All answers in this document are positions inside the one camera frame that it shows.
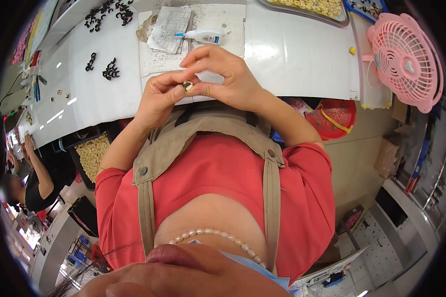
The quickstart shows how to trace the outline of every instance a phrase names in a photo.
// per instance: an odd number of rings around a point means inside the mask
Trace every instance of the hand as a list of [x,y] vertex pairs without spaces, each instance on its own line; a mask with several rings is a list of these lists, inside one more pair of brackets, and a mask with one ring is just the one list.
[[33,145],[33,141],[31,140],[30,134],[25,136],[25,149],[27,153],[30,153],[35,150],[35,146]]
[[192,50],[180,63],[187,68],[185,74],[203,71],[224,77],[223,84],[200,82],[195,84],[199,95],[208,96],[240,110],[258,112],[264,89],[256,81],[244,60],[215,45],[205,45]]
[[198,95],[193,88],[188,92],[185,91],[182,86],[185,80],[194,84],[200,82],[195,75],[187,75],[183,71],[167,72],[151,77],[143,90],[134,120],[149,130],[162,126],[175,103],[184,97]]

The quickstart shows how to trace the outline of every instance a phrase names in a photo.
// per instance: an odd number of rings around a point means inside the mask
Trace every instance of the black shirt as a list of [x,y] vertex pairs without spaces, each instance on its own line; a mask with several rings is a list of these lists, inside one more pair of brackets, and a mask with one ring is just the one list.
[[32,171],[30,176],[28,177],[26,183],[25,190],[25,205],[30,211],[42,211],[46,209],[48,206],[53,205],[56,198],[59,195],[59,192],[62,190],[64,185],[60,185],[56,179],[53,178],[52,173],[50,172],[51,180],[53,181],[53,192],[48,195],[46,199],[42,199],[40,195],[40,191],[38,189],[38,176],[36,175],[35,170]]

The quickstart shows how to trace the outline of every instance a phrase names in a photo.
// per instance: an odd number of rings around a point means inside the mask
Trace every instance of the power cord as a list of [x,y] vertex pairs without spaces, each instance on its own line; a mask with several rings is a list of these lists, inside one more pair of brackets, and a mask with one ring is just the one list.
[[8,90],[8,92],[6,92],[5,97],[3,97],[3,98],[0,100],[0,105],[2,104],[2,101],[3,101],[5,98],[7,98],[8,96],[13,95],[13,94],[15,93],[15,92],[13,92],[13,93],[9,94],[10,91],[13,89],[13,86],[14,86],[15,83],[17,82],[17,79],[21,76],[22,73],[23,73],[23,71],[20,72],[20,74],[18,74],[17,78],[13,81],[12,86],[10,87],[10,90]]

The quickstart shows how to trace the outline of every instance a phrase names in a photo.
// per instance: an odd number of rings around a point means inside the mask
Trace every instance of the finger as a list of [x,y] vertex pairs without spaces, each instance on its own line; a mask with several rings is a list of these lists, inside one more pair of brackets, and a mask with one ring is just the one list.
[[207,96],[222,101],[226,93],[226,86],[214,83],[198,83],[194,85],[190,91],[197,92],[197,95]]
[[203,58],[198,61],[198,63],[191,65],[190,68],[187,68],[185,70],[185,74],[191,76],[203,71],[217,73],[223,77],[227,77],[229,75],[226,69],[226,63],[222,63],[210,58]]
[[157,88],[160,92],[164,93],[169,88],[175,85],[183,84],[185,80],[189,80],[194,84],[201,81],[196,75],[189,75],[187,73],[184,73],[184,71],[178,71],[178,72],[167,72],[152,77],[148,80],[147,83],[150,84],[151,87]]
[[188,67],[189,65],[196,63],[205,57],[220,57],[223,58],[226,54],[231,55],[226,50],[216,45],[205,45],[196,48],[189,52],[187,56],[180,63],[180,67]]
[[169,104],[175,104],[180,101],[183,97],[185,97],[185,88],[182,85],[177,85],[163,96],[166,96]]

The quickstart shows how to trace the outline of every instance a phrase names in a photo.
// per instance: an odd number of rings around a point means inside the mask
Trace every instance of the pearl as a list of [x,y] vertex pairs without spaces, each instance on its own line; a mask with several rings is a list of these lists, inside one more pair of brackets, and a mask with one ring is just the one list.
[[258,263],[261,267],[264,269],[267,269],[266,263],[261,261],[261,258],[259,256],[256,256],[256,252],[250,248],[249,245],[246,243],[243,243],[243,241],[239,238],[237,238],[233,234],[228,234],[226,232],[223,232],[218,229],[212,229],[212,228],[198,228],[196,230],[190,230],[188,232],[182,233],[181,236],[175,237],[175,239],[170,240],[169,244],[177,244],[178,242],[182,241],[184,238],[188,238],[190,236],[195,236],[196,234],[215,234],[220,235],[221,237],[228,238],[231,241],[234,241],[237,245],[241,246],[241,249],[246,251],[250,257],[253,258],[253,260]]

